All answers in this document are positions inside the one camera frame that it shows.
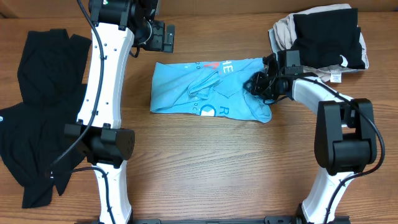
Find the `beige cloth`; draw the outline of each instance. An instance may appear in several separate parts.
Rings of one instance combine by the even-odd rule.
[[[280,50],[290,49],[294,41],[297,39],[294,20],[293,20],[294,14],[308,15],[316,12],[326,12],[326,11],[333,11],[339,9],[351,9],[351,6],[349,4],[334,4],[331,6],[314,7],[312,9],[308,9],[302,12],[291,13],[287,17],[276,22],[274,24],[274,28],[269,31],[272,51],[278,52]],[[362,46],[362,61],[365,64],[365,70],[367,70],[369,68],[369,60],[368,56],[366,55],[366,45],[362,33],[359,37],[359,43]],[[321,77],[323,81],[328,81],[330,80],[330,75],[332,73],[357,72],[358,70],[341,67],[340,65],[331,65],[329,67],[318,68],[318,69],[304,66],[304,71],[313,72],[317,74],[319,77]]]

